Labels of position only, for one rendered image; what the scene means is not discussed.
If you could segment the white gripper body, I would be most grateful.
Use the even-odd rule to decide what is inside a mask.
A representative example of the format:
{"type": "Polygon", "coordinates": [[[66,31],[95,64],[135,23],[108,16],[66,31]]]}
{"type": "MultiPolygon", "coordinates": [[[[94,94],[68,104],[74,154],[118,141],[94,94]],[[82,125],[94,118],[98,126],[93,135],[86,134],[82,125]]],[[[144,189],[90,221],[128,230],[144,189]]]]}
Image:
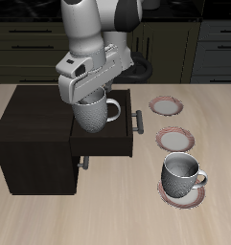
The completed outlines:
{"type": "Polygon", "coordinates": [[[58,63],[58,89],[64,102],[74,104],[84,99],[133,64],[129,47],[120,50],[109,44],[104,52],[106,62],[100,68],[94,68],[90,56],[73,58],[70,53],[58,63]]]}

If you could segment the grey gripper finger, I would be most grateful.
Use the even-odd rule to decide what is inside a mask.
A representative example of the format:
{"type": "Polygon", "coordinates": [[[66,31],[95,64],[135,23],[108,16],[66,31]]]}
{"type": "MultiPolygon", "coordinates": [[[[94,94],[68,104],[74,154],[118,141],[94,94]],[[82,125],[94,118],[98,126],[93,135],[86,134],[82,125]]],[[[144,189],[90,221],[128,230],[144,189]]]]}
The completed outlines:
{"type": "Polygon", "coordinates": [[[112,83],[113,83],[113,79],[110,80],[108,83],[105,84],[104,90],[105,90],[106,93],[111,92],[111,90],[112,90],[112,83]]]}

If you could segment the white dimpled porcelain mug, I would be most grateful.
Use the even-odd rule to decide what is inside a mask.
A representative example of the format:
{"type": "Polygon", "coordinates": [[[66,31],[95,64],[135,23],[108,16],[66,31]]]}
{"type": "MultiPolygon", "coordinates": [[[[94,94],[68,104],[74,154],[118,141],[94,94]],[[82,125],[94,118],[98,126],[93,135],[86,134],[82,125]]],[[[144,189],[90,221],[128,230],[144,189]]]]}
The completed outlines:
{"type": "Polygon", "coordinates": [[[108,99],[103,87],[72,105],[75,119],[80,127],[88,133],[100,132],[106,123],[113,122],[121,115],[121,106],[114,99],[108,99]],[[107,106],[113,104],[117,107],[117,114],[108,117],[107,106]]]}
{"type": "Polygon", "coordinates": [[[199,168],[195,157],[184,152],[172,152],[163,162],[161,184],[163,190],[172,198],[182,198],[192,189],[207,184],[208,175],[199,168]]]}

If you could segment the dark wooden cabinet drawer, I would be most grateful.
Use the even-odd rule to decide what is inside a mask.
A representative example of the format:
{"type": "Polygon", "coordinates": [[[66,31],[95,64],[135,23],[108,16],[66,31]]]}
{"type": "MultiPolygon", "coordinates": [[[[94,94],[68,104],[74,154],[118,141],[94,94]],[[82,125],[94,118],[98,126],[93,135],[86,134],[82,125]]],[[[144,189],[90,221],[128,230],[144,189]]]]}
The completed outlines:
{"type": "Polygon", "coordinates": [[[73,122],[70,144],[74,156],[132,156],[133,129],[130,90],[112,90],[107,94],[119,102],[121,115],[113,122],[107,122],[102,131],[85,132],[73,122]]]}

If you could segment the dark wooden cabinet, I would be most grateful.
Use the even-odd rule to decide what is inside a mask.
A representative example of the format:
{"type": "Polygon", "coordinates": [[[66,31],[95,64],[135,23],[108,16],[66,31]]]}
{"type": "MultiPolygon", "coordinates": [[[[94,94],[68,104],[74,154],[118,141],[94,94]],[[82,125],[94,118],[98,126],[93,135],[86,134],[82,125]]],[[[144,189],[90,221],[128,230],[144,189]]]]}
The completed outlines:
{"type": "Polygon", "coordinates": [[[55,85],[19,85],[0,120],[0,167],[13,195],[72,195],[71,106],[55,85]]]}

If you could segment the red rimmed white plate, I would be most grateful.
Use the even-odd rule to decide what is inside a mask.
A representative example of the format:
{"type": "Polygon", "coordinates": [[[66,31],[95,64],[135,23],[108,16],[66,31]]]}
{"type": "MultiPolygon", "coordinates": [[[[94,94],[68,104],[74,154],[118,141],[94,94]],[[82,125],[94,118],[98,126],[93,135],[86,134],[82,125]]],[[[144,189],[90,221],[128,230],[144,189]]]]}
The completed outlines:
{"type": "Polygon", "coordinates": [[[192,189],[187,195],[185,195],[182,198],[172,198],[170,197],[163,189],[162,183],[158,182],[157,185],[157,190],[158,193],[161,197],[161,199],[166,202],[168,205],[178,208],[178,209],[183,209],[183,210],[188,210],[192,208],[196,208],[199,206],[204,198],[205,198],[205,188],[201,187],[199,189],[192,189]]]}
{"type": "Polygon", "coordinates": [[[171,96],[159,96],[149,102],[149,108],[152,112],[163,115],[173,116],[183,110],[182,102],[171,96]]]}
{"type": "Polygon", "coordinates": [[[158,146],[169,152],[186,152],[195,145],[195,137],[182,127],[169,126],[156,133],[158,146]]]}

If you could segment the dark kitchen cupboards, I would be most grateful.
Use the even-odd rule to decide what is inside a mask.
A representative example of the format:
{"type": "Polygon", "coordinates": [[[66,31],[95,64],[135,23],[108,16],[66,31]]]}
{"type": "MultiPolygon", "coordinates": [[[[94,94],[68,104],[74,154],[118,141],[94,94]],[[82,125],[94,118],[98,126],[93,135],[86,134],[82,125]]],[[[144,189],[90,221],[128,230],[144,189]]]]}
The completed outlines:
{"type": "MultiPolygon", "coordinates": [[[[200,24],[161,19],[127,35],[135,56],[152,65],[149,83],[188,83],[200,24]]],[[[0,0],[0,83],[56,83],[67,53],[60,0],[0,0]]]]}

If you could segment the flat black base plate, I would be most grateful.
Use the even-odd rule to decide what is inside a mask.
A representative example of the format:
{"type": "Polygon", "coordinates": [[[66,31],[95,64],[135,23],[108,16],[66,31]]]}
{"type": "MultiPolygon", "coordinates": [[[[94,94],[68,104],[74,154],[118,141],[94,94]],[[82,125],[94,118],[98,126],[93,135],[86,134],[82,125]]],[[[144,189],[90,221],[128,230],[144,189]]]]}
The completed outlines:
{"type": "Polygon", "coordinates": [[[132,52],[133,65],[124,70],[113,82],[116,84],[145,84],[152,75],[151,64],[139,52],[132,52]]]}

